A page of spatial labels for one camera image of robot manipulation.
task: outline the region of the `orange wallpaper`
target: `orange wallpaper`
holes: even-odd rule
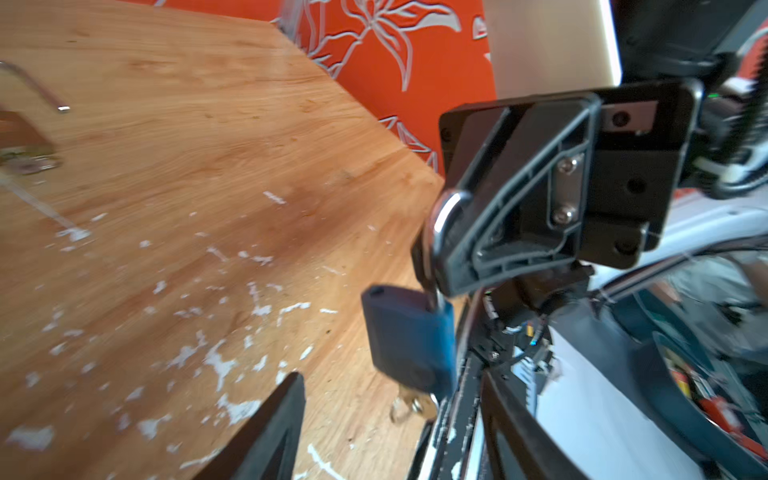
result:
[[[440,114],[495,98],[482,0],[129,1],[278,22],[440,173]]]

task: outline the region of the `bolt hole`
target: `bolt hole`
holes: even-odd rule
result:
[[[441,128],[440,129],[440,140],[442,140],[445,143],[448,143],[453,139],[453,135],[451,134],[451,131],[448,128]]]
[[[632,256],[637,253],[637,244],[626,240],[616,240],[614,250],[620,255]]]
[[[619,128],[626,127],[630,119],[630,115],[623,110],[616,112],[614,116],[611,117],[611,121],[614,122],[614,125]]]
[[[627,182],[627,191],[633,195],[645,193],[645,180],[642,178],[633,178]]]

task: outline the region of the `screw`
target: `screw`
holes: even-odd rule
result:
[[[574,221],[575,217],[576,209],[568,205],[563,205],[554,211],[552,214],[552,221],[557,225],[568,225],[570,222]]]
[[[570,175],[576,171],[579,162],[584,160],[584,154],[574,155],[573,157],[563,158],[558,162],[558,172]]]

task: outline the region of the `wooden table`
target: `wooden table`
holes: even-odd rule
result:
[[[437,176],[267,23],[8,0],[0,60],[71,105],[2,75],[64,161],[15,181],[91,232],[0,188],[3,478],[192,478],[294,369],[296,474],[404,476],[359,294],[415,285]]]

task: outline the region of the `black plastic bracket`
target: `black plastic bracket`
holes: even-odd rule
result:
[[[292,372],[194,480],[290,480],[305,404],[304,378]]]
[[[575,259],[628,268],[659,242],[703,95],[694,79],[464,105],[443,114],[448,296]],[[422,246],[412,259],[423,272]]]

